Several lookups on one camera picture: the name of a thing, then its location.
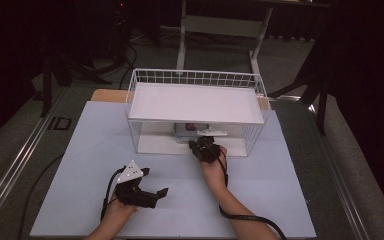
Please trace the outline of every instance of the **person's right hand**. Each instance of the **person's right hand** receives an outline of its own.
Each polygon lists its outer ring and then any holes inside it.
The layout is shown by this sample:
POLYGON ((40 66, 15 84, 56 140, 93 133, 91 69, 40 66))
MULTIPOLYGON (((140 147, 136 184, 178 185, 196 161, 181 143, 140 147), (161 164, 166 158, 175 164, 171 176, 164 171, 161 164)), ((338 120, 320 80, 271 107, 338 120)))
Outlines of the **person's right hand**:
MULTIPOLYGON (((227 149, 223 146, 220 146, 220 161, 224 165, 224 169, 227 170, 227 161, 226 161, 226 154, 227 149)), ((224 191, 227 189, 227 186, 225 184, 225 176, 223 169, 219 163, 219 161, 214 161, 212 163, 207 163, 204 161, 201 162, 201 168, 202 172, 204 173, 205 183, 207 184, 208 188, 214 195, 218 195, 221 191, 224 191)))

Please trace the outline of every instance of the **gray carpet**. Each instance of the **gray carpet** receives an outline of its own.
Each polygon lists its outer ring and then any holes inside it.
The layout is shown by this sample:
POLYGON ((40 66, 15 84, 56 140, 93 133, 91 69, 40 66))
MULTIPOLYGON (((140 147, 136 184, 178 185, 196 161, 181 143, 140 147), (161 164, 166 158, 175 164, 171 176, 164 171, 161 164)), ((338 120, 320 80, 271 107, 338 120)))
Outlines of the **gray carpet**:
MULTIPOLYGON (((148 44, 144 38, 133 42, 132 47, 137 51, 135 67, 176 67, 178 38, 175 35, 164 38, 160 47, 148 44)), ((268 39, 264 42, 258 61, 267 92, 278 90, 293 81, 311 47, 311 42, 299 40, 284 42, 268 39)), ((185 69, 250 72, 247 51, 252 48, 251 40, 235 45, 208 46, 189 39, 185 69)), ((128 55, 130 59, 134 58, 132 51, 128 55)), ((50 119, 60 117, 72 119, 73 122, 68 130, 44 132, 0 208, 0 239, 16 239, 30 188, 43 169, 64 152, 83 106, 93 91, 97 88, 118 88, 125 71, 124 68, 105 75, 105 79, 113 82, 109 86, 96 85, 78 76, 71 88, 61 90, 63 93, 50 119)), ((127 77, 123 88, 127 87, 128 81, 127 77)), ((303 89, 296 89, 290 95, 299 96, 303 89)), ((308 200, 317 239, 384 239, 384 198, 337 109, 335 99, 330 97, 328 100, 326 137, 318 134, 313 124, 314 116, 299 102, 277 100, 273 102, 273 107, 279 116, 298 178, 308 200), (344 211, 344 203, 331 177, 332 156, 349 187, 349 196, 357 206, 367 238, 355 236, 347 212, 344 211)), ((40 113, 41 103, 29 101, 0 130, 0 179, 39 122, 40 113)), ((57 167, 58 162, 46 171, 33 192, 22 239, 37 239, 28 235, 57 167)))

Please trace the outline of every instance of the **black device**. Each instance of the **black device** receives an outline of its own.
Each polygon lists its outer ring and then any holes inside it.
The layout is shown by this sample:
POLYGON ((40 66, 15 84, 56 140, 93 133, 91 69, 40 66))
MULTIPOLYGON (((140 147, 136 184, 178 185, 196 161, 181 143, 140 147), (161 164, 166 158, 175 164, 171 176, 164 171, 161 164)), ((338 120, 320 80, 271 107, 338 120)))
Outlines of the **black device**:
POLYGON ((212 163, 220 157, 220 145, 214 144, 214 137, 201 136, 196 142, 189 141, 189 148, 201 161, 212 163))
MULTIPOLYGON (((148 175, 149 168, 143 168, 141 170, 143 172, 143 176, 148 175)), ((158 199, 167 196, 168 188, 164 188, 157 193, 145 192, 139 188, 139 183, 141 181, 142 178, 140 177, 117 184, 114 190, 115 196, 125 205, 155 208, 158 199)))

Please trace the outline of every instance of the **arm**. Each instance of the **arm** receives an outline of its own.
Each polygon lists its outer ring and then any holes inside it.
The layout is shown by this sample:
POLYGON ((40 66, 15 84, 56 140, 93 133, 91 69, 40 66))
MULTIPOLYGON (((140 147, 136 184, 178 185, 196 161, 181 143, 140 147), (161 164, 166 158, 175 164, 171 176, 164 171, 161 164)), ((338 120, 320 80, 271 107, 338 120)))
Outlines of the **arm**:
POLYGON ((136 212, 137 207, 124 205, 118 200, 111 202, 105 211, 104 218, 98 227, 85 238, 85 240, 110 240, 117 235, 129 220, 130 216, 136 212))
MULTIPOLYGON (((220 147, 224 153, 221 154, 220 160, 226 168, 227 164, 224 156, 227 153, 227 149, 222 146, 220 147)), ((220 207, 227 214, 254 216, 254 214, 227 189, 224 184, 223 170, 218 161, 214 161, 211 164, 201 161, 201 168, 208 188, 219 202, 220 207)), ((271 228, 262 222, 229 219, 229 223, 238 239, 278 239, 271 228)))

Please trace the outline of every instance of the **white table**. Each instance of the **white table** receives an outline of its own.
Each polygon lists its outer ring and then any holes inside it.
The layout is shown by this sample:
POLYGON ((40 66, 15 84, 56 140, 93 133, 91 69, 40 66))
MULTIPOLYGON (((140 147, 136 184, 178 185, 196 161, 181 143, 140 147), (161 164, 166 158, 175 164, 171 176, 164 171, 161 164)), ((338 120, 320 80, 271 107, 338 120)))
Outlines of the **white table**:
MULTIPOLYGON (((169 188, 155 209, 139 209, 119 237, 235 238, 191 155, 136 154, 125 104, 87 102, 31 231, 34 237, 83 237, 99 223, 111 175, 131 160, 149 167, 143 191, 169 188)), ((229 189, 288 238, 315 230, 274 111, 249 157, 229 158, 229 189)))

